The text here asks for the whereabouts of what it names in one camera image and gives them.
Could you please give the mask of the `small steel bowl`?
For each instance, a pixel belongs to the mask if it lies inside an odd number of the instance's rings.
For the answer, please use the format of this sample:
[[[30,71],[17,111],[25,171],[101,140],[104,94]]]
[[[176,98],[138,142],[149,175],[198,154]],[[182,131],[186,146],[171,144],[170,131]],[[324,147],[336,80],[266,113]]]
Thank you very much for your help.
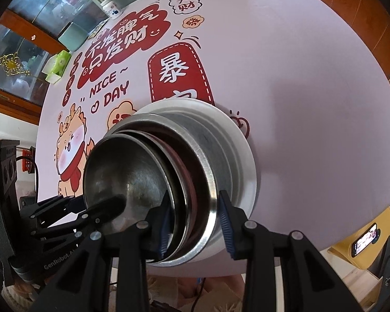
[[[179,231],[178,208],[183,199],[177,174],[160,154],[137,138],[110,134],[93,147],[83,172],[83,195],[90,208],[113,197],[125,202],[122,211],[109,208],[115,217],[103,224],[104,235],[123,232],[144,220],[150,209],[167,199],[169,210],[166,237],[161,254],[153,262],[164,261],[177,251],[183,235]]]

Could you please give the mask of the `pink steel bowl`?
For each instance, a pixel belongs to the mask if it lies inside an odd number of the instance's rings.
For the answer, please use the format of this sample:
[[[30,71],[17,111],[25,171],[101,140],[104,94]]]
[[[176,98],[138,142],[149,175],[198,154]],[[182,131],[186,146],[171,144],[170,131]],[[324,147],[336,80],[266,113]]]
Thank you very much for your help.
[[[190,173],[177,152],[154,134],[139,130],[126,130],[127,134],[147,143],[160,157],[166,167],[170,188],[173,191],[174,216],[176,218],[173,238],[165,260],[178,257],[178,253],[191,239],[196,225],[196,192],[191,182]]]

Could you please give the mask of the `large steel bowl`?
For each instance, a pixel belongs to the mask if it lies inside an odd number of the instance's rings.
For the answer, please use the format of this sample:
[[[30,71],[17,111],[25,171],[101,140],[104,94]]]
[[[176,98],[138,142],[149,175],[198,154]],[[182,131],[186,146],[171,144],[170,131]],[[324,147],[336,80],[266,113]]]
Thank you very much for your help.
[[[148,145],[166,168],[172,200],[171,240],[156,268],[209,258],[223,242],[218,193],[232,191],[233,177],[223,139],[216,129],[186,113],[134,114],[108,130]]]

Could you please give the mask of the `white paper plate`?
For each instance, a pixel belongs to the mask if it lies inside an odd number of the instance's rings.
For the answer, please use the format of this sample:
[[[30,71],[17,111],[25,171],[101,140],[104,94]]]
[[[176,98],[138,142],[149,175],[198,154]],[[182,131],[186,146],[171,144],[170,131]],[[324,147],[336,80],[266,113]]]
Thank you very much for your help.
[[[258,186],[256,164],[249,143],[235,122],[219,108],[198,99],[172,98],[144,106],[138,113],[179,113],[205,125],[220,142],[232,171],[234,205],[247,216],[253,212]]]

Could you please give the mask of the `pink cartoon tablecloth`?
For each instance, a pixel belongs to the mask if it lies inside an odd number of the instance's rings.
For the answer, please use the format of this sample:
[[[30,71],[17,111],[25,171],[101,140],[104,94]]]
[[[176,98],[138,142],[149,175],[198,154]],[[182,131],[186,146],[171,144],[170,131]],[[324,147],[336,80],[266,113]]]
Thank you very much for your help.
[[[320,0],[137,0],[73,55],[48,88],[36,142],[40,200],[66,194],[59,127],[98,142],[120,105],[190,97],[248,137],[252,218],[336,244],[390,205],[390,84],[358,35]]]

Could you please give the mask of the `green tissue box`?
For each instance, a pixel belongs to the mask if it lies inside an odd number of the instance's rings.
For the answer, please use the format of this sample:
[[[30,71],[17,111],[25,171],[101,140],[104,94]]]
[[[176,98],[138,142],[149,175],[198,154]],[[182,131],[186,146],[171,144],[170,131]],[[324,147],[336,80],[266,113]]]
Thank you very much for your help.
[[[55,84],[62,78],[71,56],[70,52],[62,50],[49,58],[41,71],[46,75],[45,79],[49,84]]]

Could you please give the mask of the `mint green canister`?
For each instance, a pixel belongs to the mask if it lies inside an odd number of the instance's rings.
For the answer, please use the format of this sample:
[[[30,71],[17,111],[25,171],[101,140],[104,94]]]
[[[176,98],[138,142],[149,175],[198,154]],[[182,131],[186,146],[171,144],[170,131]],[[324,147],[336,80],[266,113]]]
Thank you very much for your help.
[[[78,50],[88,38],[89,33],[76,23],[69,23],[63,28],[58,41],[63,44],[69,51]]]

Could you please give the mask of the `white pill bottle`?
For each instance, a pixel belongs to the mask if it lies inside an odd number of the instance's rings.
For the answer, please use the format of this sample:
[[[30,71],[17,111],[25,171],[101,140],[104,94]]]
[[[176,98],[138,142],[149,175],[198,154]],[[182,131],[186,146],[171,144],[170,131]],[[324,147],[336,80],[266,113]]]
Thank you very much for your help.
[[[122,15],[122,10],[118,8],[113,0],[103,0],[101,2],[101,9],[112,20],[115,20]]]

